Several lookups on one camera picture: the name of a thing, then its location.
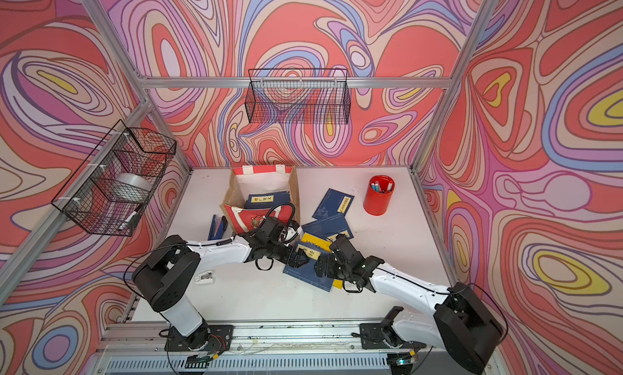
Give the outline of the yellow illustrated book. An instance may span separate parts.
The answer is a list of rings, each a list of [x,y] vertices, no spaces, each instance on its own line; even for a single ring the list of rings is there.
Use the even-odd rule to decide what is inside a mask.
[[[303,233],[302,241],[303,243],[314,244],[317,247],[324,249],[324,251],[327,251],[327,252],[330,251],[329,246],[331,245],[331,243],[329,242],[329,240],[325,240],[325,239],[322,239],[320,237],[317,237],[315,235],[311,235],[308,233]],[[337,287],[337,289],[342,290],[343,282],[339,280],[334,280],[333,286]]]

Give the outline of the red beige canvas tote bag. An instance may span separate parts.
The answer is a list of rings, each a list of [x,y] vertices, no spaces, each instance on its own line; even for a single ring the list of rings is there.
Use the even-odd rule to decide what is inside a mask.
[[[297,171],[285,165],[243,166],[231,171],[230,187],[221,204],[232,232],[242,234],[261,224],[270,209],[286,223],[299,220]]]

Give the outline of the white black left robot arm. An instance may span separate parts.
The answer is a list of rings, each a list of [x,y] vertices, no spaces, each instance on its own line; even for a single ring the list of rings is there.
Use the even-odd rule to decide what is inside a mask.
[[[288,239],[290,227],[267,217],[256,229],[228,240],[186,241],[178,235],[165,239],[132,273],[131,281],[170,324],[165,349],[218,354],[228,343],[201,316],[187,297],[190,284],[218,266],[244,264],[266,258],[300,268],[309,263],[305,251]]]

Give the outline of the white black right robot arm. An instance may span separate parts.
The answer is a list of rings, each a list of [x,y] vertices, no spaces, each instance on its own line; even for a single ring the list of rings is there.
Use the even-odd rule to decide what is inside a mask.
[[[360,326],[366,348],[425,344],[444,349],[463,369],[482,374],[506,333],[484,302],[466,284],[452,287],[425,282],[386,263],[363,256],[345,235],[318,256],[317,276],[336,279],[400,301],[376,324]]]

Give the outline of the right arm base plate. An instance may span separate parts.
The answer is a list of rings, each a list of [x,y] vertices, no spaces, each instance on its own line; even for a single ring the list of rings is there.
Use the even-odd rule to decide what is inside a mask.
[[[426,344],[415,341],[405,341],[401,339],[389,326],[382,326],[380,323],[362,323],[360,330],[353,336],[360,339],[364,350],[380,349],[412,349],[418,352],[427,347]]]

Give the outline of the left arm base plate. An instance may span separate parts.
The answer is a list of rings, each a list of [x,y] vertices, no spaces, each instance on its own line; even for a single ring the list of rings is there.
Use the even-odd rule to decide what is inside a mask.
[[[207,352],[222,354],[230,350],[234,327],[232,325],[200,326],[188,337],[171,326],[165,343],[167,352]]]

